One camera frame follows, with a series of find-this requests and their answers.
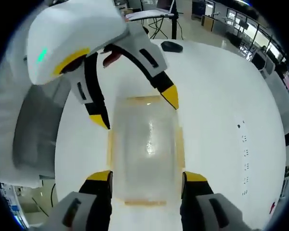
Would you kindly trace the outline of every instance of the laboratory room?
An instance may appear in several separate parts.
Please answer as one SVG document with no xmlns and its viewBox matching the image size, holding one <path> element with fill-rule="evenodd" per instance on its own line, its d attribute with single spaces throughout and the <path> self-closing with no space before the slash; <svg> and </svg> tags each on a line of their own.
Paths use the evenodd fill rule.
<svg viewBox="0 0 289 231">
<path fill-rule="evenodd" d="M 284 8 L 24 2 L 0 33 L 6 228 L 287 230 Z"/>
</svg>

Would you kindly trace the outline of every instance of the green led light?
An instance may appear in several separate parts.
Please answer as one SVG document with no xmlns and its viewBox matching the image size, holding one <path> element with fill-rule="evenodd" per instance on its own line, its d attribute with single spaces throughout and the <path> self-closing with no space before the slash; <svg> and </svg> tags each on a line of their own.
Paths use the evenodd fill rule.
<svg viewBox="0 0 289 231">
<path fill-rule="evenodd" d="M 38 57 L 38 62 L 42 62 L 42 60 L 44 59 L 45 55 L 46 55 L 47 50 L 44 49 L 42 50 L 42 52 L 40 53 L 39 57 Z"/>
</svg>

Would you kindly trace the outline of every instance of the black computer mouse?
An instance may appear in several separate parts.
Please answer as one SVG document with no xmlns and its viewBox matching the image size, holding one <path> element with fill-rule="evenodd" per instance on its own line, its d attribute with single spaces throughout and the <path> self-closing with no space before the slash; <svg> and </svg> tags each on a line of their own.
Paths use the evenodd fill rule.
<svg viewBox="0 0 289 231">
<path fill-rule="evenodd" d="M 175 42 L 165 41 L 161 43 L 163 51 L 180 53 L 183 47 Z"/>
</svg>

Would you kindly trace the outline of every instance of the transparent plastic box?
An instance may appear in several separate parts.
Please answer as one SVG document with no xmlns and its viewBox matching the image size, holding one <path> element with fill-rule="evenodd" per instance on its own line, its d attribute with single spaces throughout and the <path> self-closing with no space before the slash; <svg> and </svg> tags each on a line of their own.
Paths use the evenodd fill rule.
<svg viewBox="0 0 289 231">
<path fill-rule="evenodd" d="M 113 122 L 113 196 L 127 201 L 180 199 L 182 171 L 176 153 L 178 118 L 162 97 L 116 103 Z"/>
</svg>

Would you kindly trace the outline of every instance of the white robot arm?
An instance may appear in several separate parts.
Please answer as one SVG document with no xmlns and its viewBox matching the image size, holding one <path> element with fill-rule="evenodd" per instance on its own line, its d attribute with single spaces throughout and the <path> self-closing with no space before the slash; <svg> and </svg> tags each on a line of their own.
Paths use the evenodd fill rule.
<svg viewBox="0 0 289 231">
<path fill-rule="evenodd" d="M 27 63 L 33 84 L 45 84 L 82 68 L 70 79 L 72 90 L 95 123 L 110 129 L 96 76 L 97 51 L 107 47 L 125 55 L 151 85 L 178 109 L 176 86 L 164 72 L 165 60 L 142 26 L 126 23 L 111 0 L 69 0 L 42 11 L 27 39 Z"/>
</svg>

